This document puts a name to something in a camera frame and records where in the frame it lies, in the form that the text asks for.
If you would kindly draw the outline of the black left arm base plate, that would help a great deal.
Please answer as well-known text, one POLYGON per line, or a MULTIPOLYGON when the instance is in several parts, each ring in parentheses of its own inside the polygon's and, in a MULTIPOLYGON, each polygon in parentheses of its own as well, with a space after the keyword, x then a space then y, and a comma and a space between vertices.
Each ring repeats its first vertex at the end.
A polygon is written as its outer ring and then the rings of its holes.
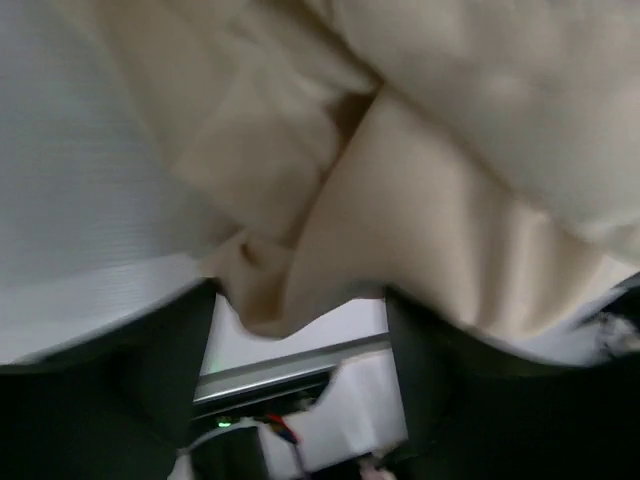
POLYGON ((309 479, 301 439, 284 417, 304 411, 309 401, 261 399, 206 414, 193 422, 194 438, 185 449, 195 479, 269 479, 260 429, 281 440, 292 454, 298 479, 309 479))

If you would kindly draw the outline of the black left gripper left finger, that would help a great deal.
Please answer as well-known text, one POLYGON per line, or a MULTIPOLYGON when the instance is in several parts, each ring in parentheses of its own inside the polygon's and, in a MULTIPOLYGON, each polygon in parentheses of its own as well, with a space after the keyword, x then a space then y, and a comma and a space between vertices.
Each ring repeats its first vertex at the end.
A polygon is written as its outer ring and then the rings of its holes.
POLYGON ((104 335, 2 367, 2 478, 167 478, 189 429, 216 294, 204 280, 104 335))

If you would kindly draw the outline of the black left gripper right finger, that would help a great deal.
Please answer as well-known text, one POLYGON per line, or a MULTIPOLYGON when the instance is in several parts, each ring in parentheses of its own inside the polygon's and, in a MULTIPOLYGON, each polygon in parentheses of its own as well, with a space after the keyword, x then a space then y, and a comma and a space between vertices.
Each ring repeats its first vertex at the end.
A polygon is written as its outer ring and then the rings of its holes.
POLYGON ((607 340, 639 325, 639 280, 587 318, 599 361, 555 366, 504 352, 395 290, 386 313, 408 437, 399 479, 635 479, 639 353, 607 340))

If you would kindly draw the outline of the beige trousers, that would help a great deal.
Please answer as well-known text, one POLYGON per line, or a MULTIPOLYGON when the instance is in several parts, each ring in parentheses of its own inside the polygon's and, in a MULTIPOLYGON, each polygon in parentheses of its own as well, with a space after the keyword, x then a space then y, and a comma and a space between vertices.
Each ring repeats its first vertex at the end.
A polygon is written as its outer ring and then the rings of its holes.
POLYGON ((389 284, 502 340, 639 269, 635 1, 63 1, 284 337, 389 284))

